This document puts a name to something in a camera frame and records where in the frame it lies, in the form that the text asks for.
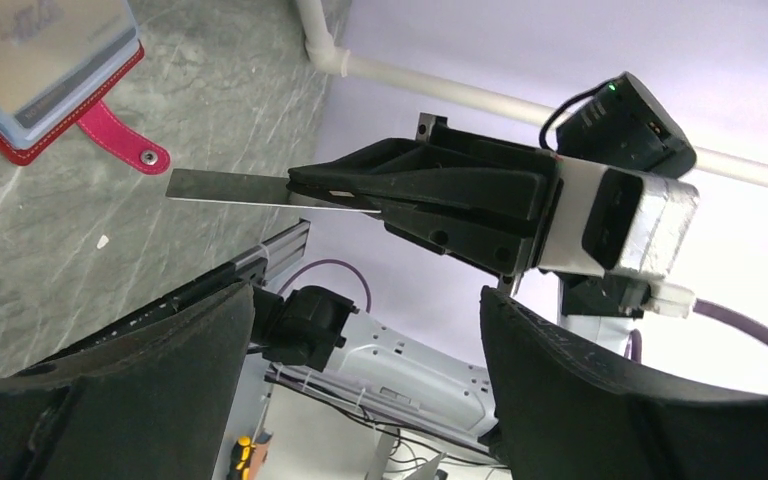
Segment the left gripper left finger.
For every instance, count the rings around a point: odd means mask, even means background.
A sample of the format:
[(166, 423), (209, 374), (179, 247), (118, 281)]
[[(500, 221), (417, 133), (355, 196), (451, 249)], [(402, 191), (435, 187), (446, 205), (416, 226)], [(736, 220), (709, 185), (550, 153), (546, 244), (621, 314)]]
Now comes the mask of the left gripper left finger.
[(0, 479), (210, 478), (253, 320), (253, 290), (235, 283), (0, 377)]

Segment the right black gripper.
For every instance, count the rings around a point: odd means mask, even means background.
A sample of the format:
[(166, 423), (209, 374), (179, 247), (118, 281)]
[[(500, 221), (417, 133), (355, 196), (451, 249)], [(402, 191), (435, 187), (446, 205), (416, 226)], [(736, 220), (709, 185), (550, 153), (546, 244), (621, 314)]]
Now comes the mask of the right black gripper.
[[(445, 116), (421, 113), (415, 140), (381, 140), (332, 162), (292, 168), (289, 179), (327, 192), (532, 221), (552, 197), (562, 162), (548, 150), (458, 130)], [(399, 238), (496, 276), (535, 267), (542, 252), (532, 236), (443, 215), (389, 212), (381, 220)]]

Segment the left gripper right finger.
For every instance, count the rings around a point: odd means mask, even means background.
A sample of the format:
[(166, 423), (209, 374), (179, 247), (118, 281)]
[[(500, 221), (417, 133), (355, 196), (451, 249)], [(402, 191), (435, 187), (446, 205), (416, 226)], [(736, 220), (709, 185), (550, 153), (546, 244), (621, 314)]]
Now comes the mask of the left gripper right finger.
[(768, 479), (768, 396), (626, 359), (485, 287), (480, 328), (516, 479)]

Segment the black grey card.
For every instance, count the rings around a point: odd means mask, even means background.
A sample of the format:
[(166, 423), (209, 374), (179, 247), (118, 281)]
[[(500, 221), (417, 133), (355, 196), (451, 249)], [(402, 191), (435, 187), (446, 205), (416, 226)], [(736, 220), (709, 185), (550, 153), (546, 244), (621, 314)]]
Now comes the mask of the black grey card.
[(191, 202), (380, 213), (369, 202), (348, 193), (332, 195), (326, 191), (322, 198), (310, 196), (283, 177), (182, 168), (172, 170), (165, 197)]

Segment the red card holder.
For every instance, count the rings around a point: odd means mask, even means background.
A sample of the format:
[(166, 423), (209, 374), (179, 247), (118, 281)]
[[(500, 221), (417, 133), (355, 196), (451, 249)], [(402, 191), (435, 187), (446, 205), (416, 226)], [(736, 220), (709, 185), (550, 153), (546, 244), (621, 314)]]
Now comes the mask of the red card holder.
[(143, 58), (126, 1), (0, 1), (0, 153), (25, 167), (71, 126), (145, 175), (166, 149), (123, 123), (104, 96)]

